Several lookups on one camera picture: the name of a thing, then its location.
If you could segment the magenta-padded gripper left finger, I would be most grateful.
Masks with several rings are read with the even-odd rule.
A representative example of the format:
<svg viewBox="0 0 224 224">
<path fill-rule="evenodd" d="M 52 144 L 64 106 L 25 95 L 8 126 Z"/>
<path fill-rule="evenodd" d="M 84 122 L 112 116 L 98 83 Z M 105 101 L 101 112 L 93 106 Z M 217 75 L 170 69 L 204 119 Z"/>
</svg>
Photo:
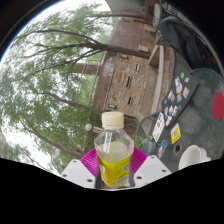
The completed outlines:
<svg viewBox="0 0 224 224">
<path fill-rule="evenodd" d="M 98 156 L 96 150 L 92 149 L 80 160 L 71 160 L 62 171 L 61 177 L 78 186 L 94 188 L 96 186 L 98 173 Z"/>
</svg>

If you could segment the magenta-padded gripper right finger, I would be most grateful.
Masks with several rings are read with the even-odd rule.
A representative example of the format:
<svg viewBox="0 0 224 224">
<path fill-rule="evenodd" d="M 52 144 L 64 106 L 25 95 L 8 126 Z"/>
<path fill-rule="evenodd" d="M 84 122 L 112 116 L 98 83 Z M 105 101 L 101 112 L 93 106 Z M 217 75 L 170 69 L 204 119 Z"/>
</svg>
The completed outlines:
<svg viewBox="0 0 224 224">
<path fill-rule="evenodd" d="M 140 188 L 171 174 L 171 171 L 156 155 L 147 156 L 134 148 L 130 159 L 129 183 L 131 187 Z"/>
</svg>

